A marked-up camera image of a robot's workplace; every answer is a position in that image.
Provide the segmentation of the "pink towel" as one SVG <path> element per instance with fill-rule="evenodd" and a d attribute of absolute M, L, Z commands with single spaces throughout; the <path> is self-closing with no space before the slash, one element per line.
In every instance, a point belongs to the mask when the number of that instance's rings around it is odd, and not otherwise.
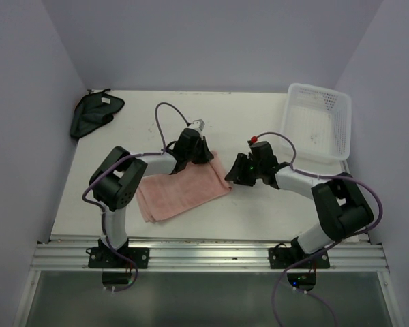
<path fill-rule="evenodd" d="M 159 223 L 229 194 L 226 170 L 216 151 L 206 164 L 188 163 L 173 175 L 153 175 L 141 180 L 135 198 L 142 218 Z"/>

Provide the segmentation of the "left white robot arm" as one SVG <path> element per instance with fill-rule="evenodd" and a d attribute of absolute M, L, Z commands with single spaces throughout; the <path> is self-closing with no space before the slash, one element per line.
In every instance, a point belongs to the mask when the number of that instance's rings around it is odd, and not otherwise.
<path fill-rule="evenodd" d="M 123 266 L 128 259 L 128 237 L 125 231 L 126 206 L 133 199 L 146 176 L 173 175 L 188 163 L 207 164 L 213 159 L 202 127 L 186 127 L 173 147 L 160 152 L 132 154 L 116 146 L 89 180 L 82 200 L 100 208 L 102 235 L 100 249 L 112 267 Z"/>

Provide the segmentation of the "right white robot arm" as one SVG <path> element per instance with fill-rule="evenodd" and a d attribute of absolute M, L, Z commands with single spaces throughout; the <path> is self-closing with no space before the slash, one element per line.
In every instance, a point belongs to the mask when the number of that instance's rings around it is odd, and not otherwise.
<path fill-rule="evenodd" d="M 348 238 L 374 221 L 374 214 L 349 174 L 326 179 L 306 176 L 288 162 L 278 162 L 271 145 L 257 142 L 248 154 L 239 153 L 225 180 L 253 187 L 257 180 L 274 189 L 292 191 L 314 202 L 318 223 L 291 241 L 289 248 L 275 247 L 275 256 L 306 267 L 314 254 Z"/>

